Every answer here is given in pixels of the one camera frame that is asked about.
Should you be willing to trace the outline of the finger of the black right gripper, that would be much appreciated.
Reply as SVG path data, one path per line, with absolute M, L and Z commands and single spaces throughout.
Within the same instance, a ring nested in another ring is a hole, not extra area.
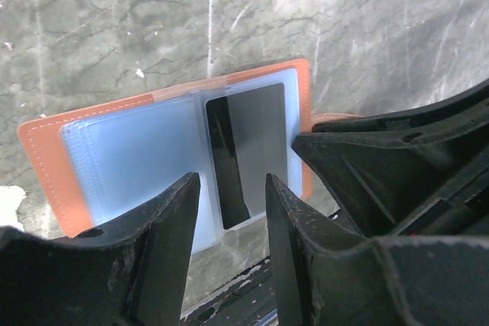
M 320 122 L 294 151 L 364 236 L 488 233 L 488 84 L 421 108 Z

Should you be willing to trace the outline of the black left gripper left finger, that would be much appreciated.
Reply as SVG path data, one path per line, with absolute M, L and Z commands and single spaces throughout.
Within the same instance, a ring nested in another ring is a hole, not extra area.
M 74 238 L 1 229 L 3 325 L 177 325 L 199 205 L 187 173 Z

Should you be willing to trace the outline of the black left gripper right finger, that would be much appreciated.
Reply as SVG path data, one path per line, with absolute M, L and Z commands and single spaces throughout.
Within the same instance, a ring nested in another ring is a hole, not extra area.
M 486 325 L 485 236 L 354 234 L 266 177 L 282 325 Z

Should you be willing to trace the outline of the black credit card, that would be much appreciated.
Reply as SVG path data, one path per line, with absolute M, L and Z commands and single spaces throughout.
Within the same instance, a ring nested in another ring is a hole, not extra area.
M 265 211 L 268 173 L 287 178 L 281 83 L 214 98 L 206 116 L 224 229 Z

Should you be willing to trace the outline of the pink blue card holder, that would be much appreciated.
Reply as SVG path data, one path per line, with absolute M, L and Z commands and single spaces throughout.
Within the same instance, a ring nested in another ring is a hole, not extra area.
M 309 63 L 296 59 L 201 79 L 23 123 L 19 140 L 63 233 L 111 221 L 160 194 L 181 176 L 200 178 L 193 252 L 218 243 L 224 229 L 206 116 L 207 101 L 281 83 L 287 129 L 287 178 L 300 198 L 313 191 L 311 169 L 293 139 L 344 113 L 314 115 Z

